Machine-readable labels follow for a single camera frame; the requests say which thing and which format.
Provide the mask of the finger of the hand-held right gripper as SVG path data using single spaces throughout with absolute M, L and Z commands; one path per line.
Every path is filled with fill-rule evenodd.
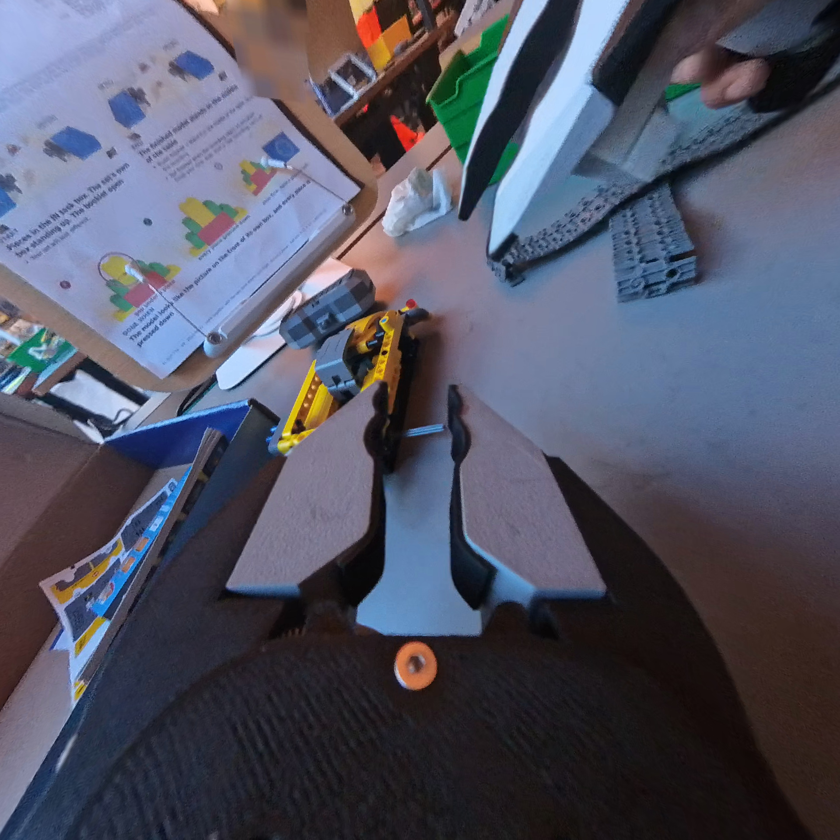
M 464 163 L 459 220 L 476 209 L 539 86 L 571 42 L 580 6 L 580 1 L 513 4 Z
M 518 154 L 497 188 L 487 249 L 525 235 L 539 199 L 562 184 L 613 123 L 648 63 L 648 2 L 581 2 L 518 130 Z

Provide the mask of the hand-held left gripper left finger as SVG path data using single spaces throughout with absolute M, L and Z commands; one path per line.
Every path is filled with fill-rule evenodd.
M 388 389 L 352 398 L 283 459 L 226 582 L 237 595 L 295 596 L 374 536 L 382 507 Z

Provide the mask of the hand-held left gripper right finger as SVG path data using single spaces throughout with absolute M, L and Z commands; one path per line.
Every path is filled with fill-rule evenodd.
M 546 455 L 463 385 L 448 388 L 450 570 L 475 610 L 596 602 L 606 584 Z

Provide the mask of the black yellow toy brick vehicle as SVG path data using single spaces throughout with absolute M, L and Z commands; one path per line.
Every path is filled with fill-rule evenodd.
M 419 342 L 413 328 L 429 312 L 411 299 L 396 310 L 363 316 L 327 338 L 316 353 L 290 414 L 267 438 L 272 456 L 287 456 L 333 414 L 368 388 L 387 386 L 383 464 L 392 471 L 404 429 Z

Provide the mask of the grey desk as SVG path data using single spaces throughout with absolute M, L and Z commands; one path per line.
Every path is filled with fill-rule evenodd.
M 462 384 L 569 465 L 682 585 L 790 802 L 838 838 L 838 88 L 675 191 L 702 280 L 648 301 L 616 301 L 607 232 L 500 282 L 493 192 L 340 259 L 433 313 L 407 422 Z

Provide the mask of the person's right hand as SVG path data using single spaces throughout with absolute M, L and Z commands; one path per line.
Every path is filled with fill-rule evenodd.
M 770 66 L 765 59 L 737 59 L 732 53 L 712 45 L 682 59 L 674 68 L 670 82 L 698 85 L 700 99 L 711 110 L 743 102 L 767 84 Z

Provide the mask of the green plastic bin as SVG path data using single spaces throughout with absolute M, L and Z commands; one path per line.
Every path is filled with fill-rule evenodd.
M 453 53 L 427 97 L 427 102 L 444 125 L 448 139 L 463 165 L 510 13 L 507 12 L 504 20 L 481 30 L 481 39 L 475 49 L 465 52 L 459 48 Z M 518 142 L 511 140 L 491 184 L 500 183 L 518 150 Z

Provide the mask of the short grey toy track piece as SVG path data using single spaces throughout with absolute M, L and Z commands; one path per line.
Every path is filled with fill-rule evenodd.
M 512 234 L 496 250 L 487 250 L 487 262 L 494 275 L 511 286 L 521 283 L 531 268 L 559 256 L 579 244 L 616 210 L 645 194 L 662 182 L 671 184 L 672 176 L 716 156 L 740 149 L 755 135 L 787 120 L 792 108 L 777 112 L 754 112 L 748 104 L 726 109 L 721 115 L 700 114 L 700 103 L 691 94 L 675 102 L 694 108 L 686 120 L 678 120 L 676 137 L 664 155 L 654 163 L 653 173 L 638 181 L 630 176 L 573 175 L 566 183 L 570 206 L 551 209 L 549 221 L 532 234 Z

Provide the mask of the background shelf with coloured bins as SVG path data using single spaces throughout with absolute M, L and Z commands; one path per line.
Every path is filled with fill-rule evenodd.
M 385 171 L 437 123 L 427 97 L 463 6 L 307 2 L 312 94 L 356 149 Z

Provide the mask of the dark blue product box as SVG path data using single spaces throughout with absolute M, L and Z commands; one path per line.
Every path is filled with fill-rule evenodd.
M 109 445 L 141 464 L 160 469 L 190 463 L 208 427 L 223 432 L 227 449 L 204 499 L 182 526 L 182 536 L 190 538 L 232 499 L 267 462 L 262 438 L 277 420 L 267 408 L 254 401 L 230 403 L 203 412 L 186 414 L 162 423 L 140 427 L 111 437 Z M 48 635 L 14 693 L 2 706 L 2 826 L 34 779 L 40 761 L 70 713 L 67 655 L 50 653 L 49 645 L 58 631 L 58 621 Z

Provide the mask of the long grey toy track strip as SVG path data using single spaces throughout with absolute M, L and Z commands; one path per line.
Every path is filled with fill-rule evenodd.
M 619 302 L 658 298 L 699 282 L 697 252 L 669 182 L 616 210 L 609 232 Z

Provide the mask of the white rounded flat plate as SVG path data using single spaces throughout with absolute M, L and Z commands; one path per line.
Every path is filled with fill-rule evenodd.
M 336 259 L 329 258 L 322 263 L 217 369 L 218 387 L 224 391 L 232 390 L 282 350 L 287 344 L 279 332 L 283 317 L 314 298 L 349 270 L 349 266 Z

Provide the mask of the dark grey brick block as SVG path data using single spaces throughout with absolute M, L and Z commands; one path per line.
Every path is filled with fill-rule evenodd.
M 349 269 L 291 310 L 280 322 L 279 335 L 297 350 L 321 343 L 370 312 L 375 294 L 375 284 L 366 271 Z

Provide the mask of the brown cardboard box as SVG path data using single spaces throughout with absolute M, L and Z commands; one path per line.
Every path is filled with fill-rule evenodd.
M 56 625 L 39 583 L 98 550 L 153 468 L 47 406 L 1 396 L 1 705 Z

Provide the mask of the sign board with wooden edge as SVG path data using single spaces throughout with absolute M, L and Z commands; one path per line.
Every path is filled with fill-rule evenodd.
M 214 373 L 376 203 L 183 2 L 2 2 L 1 94 L 2 298 L 143 389 Z

